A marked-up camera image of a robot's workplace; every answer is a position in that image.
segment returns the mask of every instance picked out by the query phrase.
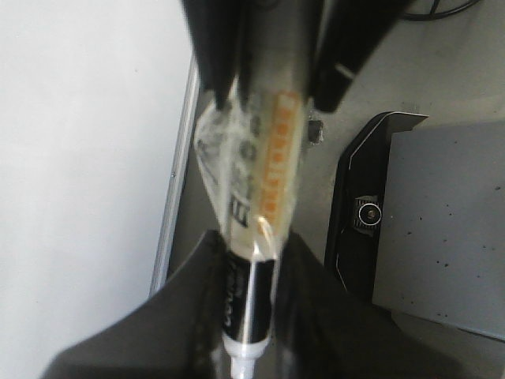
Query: black label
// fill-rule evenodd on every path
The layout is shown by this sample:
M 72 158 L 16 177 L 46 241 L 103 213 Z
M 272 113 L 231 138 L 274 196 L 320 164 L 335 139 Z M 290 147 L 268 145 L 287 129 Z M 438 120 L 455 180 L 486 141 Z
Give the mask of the black label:
M 233 340 L 255 343 L 267 336 L 271 319 L 273 272 L 272 260 L 252 263 L 228 253 L 223 329 Z M 252 300 L 249 310 L 251 322 L 245 325 L 248 294 Z

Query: orange label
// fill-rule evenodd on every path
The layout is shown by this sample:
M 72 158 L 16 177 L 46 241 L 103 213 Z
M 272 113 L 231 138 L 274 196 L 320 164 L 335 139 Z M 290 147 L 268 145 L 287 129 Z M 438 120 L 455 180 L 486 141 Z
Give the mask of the orange label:
M 295 92 L 280 92 L 275 97 L 259 209 L 260 215 L 267 219 L 274 233 L 282 214 L 284 186 L 299 102 Z

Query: black cable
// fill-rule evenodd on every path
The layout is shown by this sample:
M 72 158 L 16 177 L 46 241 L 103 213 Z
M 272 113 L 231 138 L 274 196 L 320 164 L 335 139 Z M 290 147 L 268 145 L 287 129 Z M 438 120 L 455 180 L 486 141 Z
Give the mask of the black cable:
M 481 0 L 469 0 L 468 2 L 465 2 L 464 4 L 461 4 L 460 6 L 457 6 L 453 9 L 449 9 L 443 12 L 436 12 L 436 9 L 438 8 L 440 0 L 435 0 L 433 2 L 432 9 L 430 10 L 430 13 L 427 14 L 416 14 L 416 13 L 404 13 L 402 18 L 403 20 L 408 20 L 408 21 L 434 21 L 434 20 L 441 20 L 443 18 L 453 16 L 456 13 L 460 13 L 464 10 L 467 10 L 469 7 L 476 5 L 478 2 Z

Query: white wall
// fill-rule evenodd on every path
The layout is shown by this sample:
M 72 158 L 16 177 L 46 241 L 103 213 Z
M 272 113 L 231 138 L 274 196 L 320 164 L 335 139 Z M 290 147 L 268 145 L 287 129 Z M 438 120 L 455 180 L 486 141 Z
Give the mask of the white wall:
M 0 377 L 148 296 L 191 49 L 176 0 L 0 2 Z

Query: plastic cap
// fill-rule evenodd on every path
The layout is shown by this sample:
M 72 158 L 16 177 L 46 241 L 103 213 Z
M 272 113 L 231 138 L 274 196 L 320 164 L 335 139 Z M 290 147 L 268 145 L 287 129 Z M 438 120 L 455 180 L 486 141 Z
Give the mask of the plastic cap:
M 231 359 L 231 377 L 233 379 L 253 379 L 255 359 L 233 357 Z

